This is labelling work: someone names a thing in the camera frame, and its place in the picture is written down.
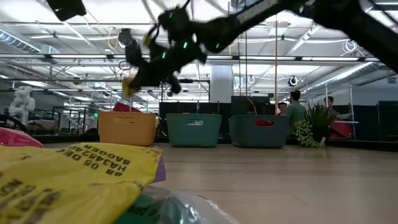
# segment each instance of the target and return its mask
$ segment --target person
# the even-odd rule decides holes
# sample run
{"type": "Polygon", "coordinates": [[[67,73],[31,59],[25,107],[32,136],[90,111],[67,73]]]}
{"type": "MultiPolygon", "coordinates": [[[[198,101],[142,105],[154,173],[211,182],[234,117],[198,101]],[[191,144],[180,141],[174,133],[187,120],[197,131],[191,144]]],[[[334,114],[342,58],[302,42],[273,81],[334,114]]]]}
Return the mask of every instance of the person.
{"type": "Polygon", "coordinates": [[[290,93],[290,105],[287,107],[286,116],[289,118],[290,133],[294,133],[294,123],[305,120],[305,107],[299,103],[301,92],[296,90],[290,93]]]}
{"type": "Polygon", "coordinates": [[[334,115],[334,116],[338,116],[340,115],[339,112],[337,112],[337,110],[333,109],[333,103],[334,103],[335,99],[332,96],[328,96],[328,108],[327,111],[330,115],[334,115]]]}
{"type": "Polygon", "coordinates": [[[277,116],[286,116],[287,104],[284,102],[280,102],[278,103],[278,108],[280,112],[277,114],[277,116]]]}

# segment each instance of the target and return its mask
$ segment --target ceiling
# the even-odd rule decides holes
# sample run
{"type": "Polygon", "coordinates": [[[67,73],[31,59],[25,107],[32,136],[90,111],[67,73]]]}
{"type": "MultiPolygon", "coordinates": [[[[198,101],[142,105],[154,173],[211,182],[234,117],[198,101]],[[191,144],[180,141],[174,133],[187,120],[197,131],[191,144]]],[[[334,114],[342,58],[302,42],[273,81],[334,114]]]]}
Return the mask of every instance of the ceiling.
{"type": "MultiPolygon", "coordinates": [[[[44,0],[2,0],[0,23],[5,29],[11,30],[19,38],[33,46],[49,45],[58,50],[58,54],[122,55],[124,49],[120,45],[116,45],[116,35],[122,28],[131,28],[135,38],[142,40],[153,23],[151,15],[157,17],[164,9],[174,7],[177,4],[182,5],[185,0],[84,0],[83,2],[88,11],[87,15],[74,17],[67,21],[68,24],[64,24],[55,17],[52,11],[46,8],[44,0]],[[144,6],[144,2],[148,4],[149,10],[144,6]]],[[[191,18],[196,21],[208,21],[225,16],[228,12],[233,13],[234,9],[228,8],[228,2],[229,0],[193,0],[193,7],[188,7],[188,12],[191,18]]],[[[397,11],[390,11],[389,13],[398,17],[397,11]]],[[[386,26],[395,29],[395,27],[392,27],[393,23],[388,21],[381,12],[369,11],[369,14],[386,26]]],[[[164,45],[168,44],[166,33],[162,30],[157,40],[164,45]]],[[[142,48],[142,51],[147,54],[147,49],[142,48]]],[[[0,54],[26,55],[26,52],[0,42],[0,54]]],[[[306,92],[317,80],[336,73],[335,71],[341,68],[360,65],[357,62],[350,61],[350,57],[373,57],[362,47],[352,44],[344,33],[320,27],[310,19],[301,18],[287,11],[270,17],[261,25],[248,30],[247,33],[239,37],[239,40],[235,40],[230,47],[220,53],[220,55],[225,56],[248,55],[250,57],[274,57],[276,54],[279,57],[306,57],[307,59],[311,57],[313,59],[304,60],[303,58],[299,62],[282,59],[276,69],[274,59],[248,59],[247,61],[244,57],[241,57],[241,60],[214,59],[209,60],[206,65],[197,65],[196,63],[187,65],[182,69],[179,78],[209,80],[211,66],[230,65],[234,76],[243,78],[241,88],[244,91],[246,91],[245,77],[247,72],[248,91],[258,91],[258,93],[249,94],[264,95],[275,92],[275,79],[277,79],[276,90],[279,93],[278,98],[282,99],[287,92],[294,89],[287,85],[287,80],[293,76],[299,80],[295,88],[306,92]],[[334,59],[329,61],[315,60],[315,57],[334,57],[334,59]]],[[[92,79],[94,81],[81,82],[77,85],[64,81],[47,82],[44,86],[34,82],[33,84],[37,88],[96,90],[95,93],[93,91],[57,92],[62,93],[58,95],[61,98],[83,95],[92,99],[92,101],[106,102],[110,99],[108,96],[104,98],[102,92],[110,93],[111,99],[114,96],[117,96],[115,100],[121,99],[118,96],[120,92],[117,91],[121,89],[118,80],[122,76],[128,75],[128,72],[119,70],[119,61],[120,59],[109,61],[100,58],[72,57],[59,58],[58,64],[51,64],[36,58],[0,57],[0,72],[8,78],[49,78],[64,81],[74,77],[80,77],[84,80],[92,79]]],[[[345,81],[355,83],[348,77],[345,77],[345,81]]],[[[209,86],[207,82],[201,82],[201,84],[197,82],[183,83],[183,89],[189,90],[188,92],[173,97],[168,97],[165,94],[163,99],[207,100],[209,86]]],[[[156,105],[162,97],[157,90],[152,93],[139,93],[138,97],[133,100],[148,101],[148,104],[156,105]]],[[[308,90],[307,96],[303,95],[303,97],[308,98],[316,94],[318,92],[313,91],[310,94],[308,90]]]]}

